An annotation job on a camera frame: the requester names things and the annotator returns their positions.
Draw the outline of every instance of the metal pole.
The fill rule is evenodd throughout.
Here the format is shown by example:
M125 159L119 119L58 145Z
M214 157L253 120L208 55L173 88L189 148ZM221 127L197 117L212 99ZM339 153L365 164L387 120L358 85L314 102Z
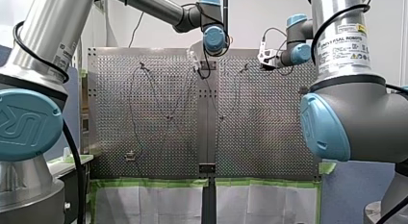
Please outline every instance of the metal pole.
M119 0L142 12L146 12L173 26L178 25L184 16L184 9L170 0Z
M229 0L223 0L224 2L224 31L228 34L228 7Z

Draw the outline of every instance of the warning label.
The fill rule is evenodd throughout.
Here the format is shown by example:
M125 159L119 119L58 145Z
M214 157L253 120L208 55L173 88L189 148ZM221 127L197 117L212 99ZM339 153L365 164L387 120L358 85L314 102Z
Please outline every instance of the warning label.
M363 33L367 34L366 26L362 24L345 24L337 27L337 32L342 33Z
M73 51L76 48L76 43L72 47L68 47L64 44L60 44L58 48L57 55L54 58L54 64L61 69L66 69L72 60Z
M318 43L319 73L334 72L351 64L370 67L367 37L362 33L342 33Z

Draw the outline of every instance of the perforated metal board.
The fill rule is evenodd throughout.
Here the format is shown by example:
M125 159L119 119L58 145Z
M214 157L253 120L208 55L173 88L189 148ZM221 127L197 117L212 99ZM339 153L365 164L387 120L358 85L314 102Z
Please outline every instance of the perforated metal board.
M196 178L195 89L185 49L89 50L92 177Z
M262 72L256 56L257 50L231 50L219 62L217 176L314 180L319 159L302 138L299 90L316 71L307 63L288 76Z
M89 54L92 177L198 177L198 88L186 50ZM305 64L282 77L262 72L256 55L231 50L218 65L217 146L208 146L217 149L217 177L314 180L319 160L303 143L298 111L299 89L315 80L314 68ZM127 162L131 151L135 161Z

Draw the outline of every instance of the ur logo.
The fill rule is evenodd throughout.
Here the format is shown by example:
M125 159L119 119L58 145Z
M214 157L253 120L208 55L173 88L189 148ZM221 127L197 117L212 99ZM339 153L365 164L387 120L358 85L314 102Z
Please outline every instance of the ur logo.
M37 146L47 115L0 103L0 145Z

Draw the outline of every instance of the white cloth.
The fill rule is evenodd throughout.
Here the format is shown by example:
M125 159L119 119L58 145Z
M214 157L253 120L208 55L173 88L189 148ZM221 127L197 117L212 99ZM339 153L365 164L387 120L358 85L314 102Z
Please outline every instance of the white cloth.
M217 187L217 224L316 224L317 188Z
M96 224L201 224L202 187L107 187L96 192Z

